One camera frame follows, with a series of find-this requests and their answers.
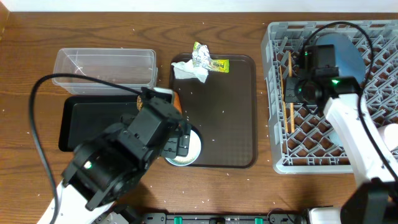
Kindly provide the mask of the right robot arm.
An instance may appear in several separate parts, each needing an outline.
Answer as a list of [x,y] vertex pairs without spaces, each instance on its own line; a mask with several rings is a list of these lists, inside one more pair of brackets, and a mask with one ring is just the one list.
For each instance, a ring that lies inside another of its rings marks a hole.
[[375,127],[354,76],[341,76],[333,45],[304,48],[284,100],[317,105],[343,144],[357,184],[341,207],[308,208],[296,223],[397,223],[397,161]]

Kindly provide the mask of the dark blue plate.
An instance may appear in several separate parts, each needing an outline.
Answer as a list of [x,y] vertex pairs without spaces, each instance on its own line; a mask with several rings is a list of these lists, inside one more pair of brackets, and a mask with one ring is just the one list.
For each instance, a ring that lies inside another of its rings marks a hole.
[[364,60],[352,41],[346,35],[329,33],[317,39],[315,45],[334,45],[335,65],[340,77],[354,77],[358,83],[364,80]]

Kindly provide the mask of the light blue rice bowl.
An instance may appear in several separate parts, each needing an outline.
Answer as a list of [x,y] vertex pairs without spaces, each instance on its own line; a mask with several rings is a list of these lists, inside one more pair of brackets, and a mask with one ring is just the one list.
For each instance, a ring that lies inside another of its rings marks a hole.
[[177,156],[174,159],[165,158],[165,160],[173,166],[189,166],[193,164],[199,157],[202,149],[200,136],[192,129],[190,131],[190,141],[188,154],[186,156]]

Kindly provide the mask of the light blue cup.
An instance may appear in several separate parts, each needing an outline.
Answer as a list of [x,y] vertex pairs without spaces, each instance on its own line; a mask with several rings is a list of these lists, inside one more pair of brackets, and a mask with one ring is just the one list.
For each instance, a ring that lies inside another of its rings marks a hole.
[[336,131],[332,131],[329,136],[328,136],[329,140],[336,146],[339,147],[343,147],[343,143],[340,140],[338,134],[336,133]]

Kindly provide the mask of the wooden chopstick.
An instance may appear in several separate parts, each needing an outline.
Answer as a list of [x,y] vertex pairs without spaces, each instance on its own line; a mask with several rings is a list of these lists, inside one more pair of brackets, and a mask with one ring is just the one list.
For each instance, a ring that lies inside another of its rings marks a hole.
[[287,122],[287,113],[286,113],[286,105],[284,101],[284,79],[282,75],[282,66],[279,66],[279,78],[280,78],[280,91],[281,91],[281,98],[282,98],[282,111],[284,113],[284,127],[285,132],[289,132],[288,122]]
[[[292,55],[289,51],[288,56],[288,71],[289,71],[289,78],[293,77],[293,70],[292,70]],[[293,134],[295,132],[295,122],[294,122],[294,104],[289,103],[290,106],[290,133]]]

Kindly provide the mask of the brown food scrap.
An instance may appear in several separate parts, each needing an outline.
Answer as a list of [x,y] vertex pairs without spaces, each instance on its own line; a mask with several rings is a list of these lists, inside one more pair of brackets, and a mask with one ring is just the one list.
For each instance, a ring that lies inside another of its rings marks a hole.
[[137,97],[137,109],[140,111],[143,107],[142,98],[140,96]]

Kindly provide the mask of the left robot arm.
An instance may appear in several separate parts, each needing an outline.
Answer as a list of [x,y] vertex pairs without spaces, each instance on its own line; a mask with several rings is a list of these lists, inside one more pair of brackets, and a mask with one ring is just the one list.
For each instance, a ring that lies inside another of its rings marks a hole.
[[152,98],[132,118],[79,144],[40,223],[91,223],[133,189],[158,157],[187,156],[192,125]]

